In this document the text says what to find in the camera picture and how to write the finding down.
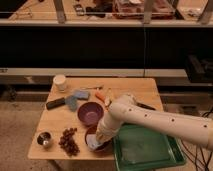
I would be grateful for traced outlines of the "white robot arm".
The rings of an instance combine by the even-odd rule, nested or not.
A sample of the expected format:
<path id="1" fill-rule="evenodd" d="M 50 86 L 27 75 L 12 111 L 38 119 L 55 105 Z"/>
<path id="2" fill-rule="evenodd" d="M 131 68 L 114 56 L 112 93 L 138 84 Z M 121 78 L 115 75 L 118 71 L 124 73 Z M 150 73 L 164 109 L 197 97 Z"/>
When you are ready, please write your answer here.
<path id="1" fill-rule="evenodd" d="M 133 95 L 113 100 L 101 118 L 96 140 L 104 143 L 115 137 L 123 123 L 141 125 L 213 151 L 213 120 L 138 107 Z"/>

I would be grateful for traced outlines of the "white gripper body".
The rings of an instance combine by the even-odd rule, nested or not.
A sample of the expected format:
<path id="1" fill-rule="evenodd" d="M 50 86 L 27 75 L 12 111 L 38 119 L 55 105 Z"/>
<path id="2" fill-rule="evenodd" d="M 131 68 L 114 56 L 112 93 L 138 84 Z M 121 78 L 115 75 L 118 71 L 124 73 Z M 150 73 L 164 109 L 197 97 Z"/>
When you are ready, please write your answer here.
<path id="1" fill-rule="evenodd" d="M 112 130 L 106 129 L 101 123 L 98 124 L 96 130 L 96 140 L 99 143 L 105 143 L 111 140 L 114 136 L 115 133 Z"/>

